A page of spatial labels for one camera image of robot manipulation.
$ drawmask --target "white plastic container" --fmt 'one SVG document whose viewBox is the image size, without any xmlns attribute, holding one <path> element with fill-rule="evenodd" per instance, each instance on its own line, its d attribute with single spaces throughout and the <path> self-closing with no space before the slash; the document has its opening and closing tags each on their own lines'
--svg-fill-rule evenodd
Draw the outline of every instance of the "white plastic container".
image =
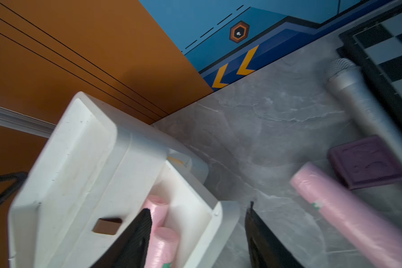
<svg viewBox="0 0 402 268">
<path fill-rule="evenodd" d="M 11 268 L 89 268 L 140 212 L 149 193 L 170 202 L 181 235 L 173 268 L 208 268 L 234 229 L 236 202 L 202 185 L 207 165 L 153 127 L 79 92 L 43 148 L 8 215 Z M 115 235 L 92 228 L 123 220 Z"/>
</svg>

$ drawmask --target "black and white checkered pattern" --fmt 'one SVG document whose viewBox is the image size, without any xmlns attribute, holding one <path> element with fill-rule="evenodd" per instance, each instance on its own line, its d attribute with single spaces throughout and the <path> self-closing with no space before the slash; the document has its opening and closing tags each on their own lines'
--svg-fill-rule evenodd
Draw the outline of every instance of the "black and white checkered pattern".
<svg viewBox="0 0 402 268">
<path fill-rule="evenodd" d="M 355 33 L 353 39 L 402 98 L 402 13 Z"/>
</svg>

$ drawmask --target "checkered board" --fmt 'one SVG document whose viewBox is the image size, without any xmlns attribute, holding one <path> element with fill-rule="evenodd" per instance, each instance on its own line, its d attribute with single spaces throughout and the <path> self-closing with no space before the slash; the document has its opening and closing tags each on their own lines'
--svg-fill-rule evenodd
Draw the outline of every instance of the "checkered board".
<svg viewBox="0 0 402 268">
<path fill-rule="evenodd" d="M 372 80 L 371 90 L 390 106 L 402 127 L 402 5 L 340 35 L 345 50 Z"/>
</svg>

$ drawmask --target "silver microphone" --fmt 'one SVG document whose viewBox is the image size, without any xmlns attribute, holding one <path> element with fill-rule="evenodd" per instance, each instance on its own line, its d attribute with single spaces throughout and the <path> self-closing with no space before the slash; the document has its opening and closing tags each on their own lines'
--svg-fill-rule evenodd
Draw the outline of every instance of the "silver microphone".
<svg viewBox="0 0 402 268">
<path fill-rule="evenodd" d="M 402 164 L 402 133 L 367 88 L 359 67 L 351 60 L 333 61 L 326 71 L 326 88 L 366 135 L 380 136 Z"/>
</svg>

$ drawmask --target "orange wall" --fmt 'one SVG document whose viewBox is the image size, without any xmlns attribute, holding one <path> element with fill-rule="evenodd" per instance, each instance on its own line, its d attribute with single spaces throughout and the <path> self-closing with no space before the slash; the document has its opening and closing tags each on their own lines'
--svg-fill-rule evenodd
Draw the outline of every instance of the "orange wall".
<svg viewBox="0 0 402 268">
<path fill-rule="evenodd" d="M 0 126 L 0 175 L 29 171 L 47 139 Z M 13 181 L 0 182 L 0 193 Z M 8 267 L 7 214 L 15 194 L 0 206 L 0 268 Z"/>
<path fill-rule="evenodd" d="M 57 123 L 78 91 L 148 124 L 212 93 L 137 0 L 0 0 L 0 106 Z"/>
</svg>

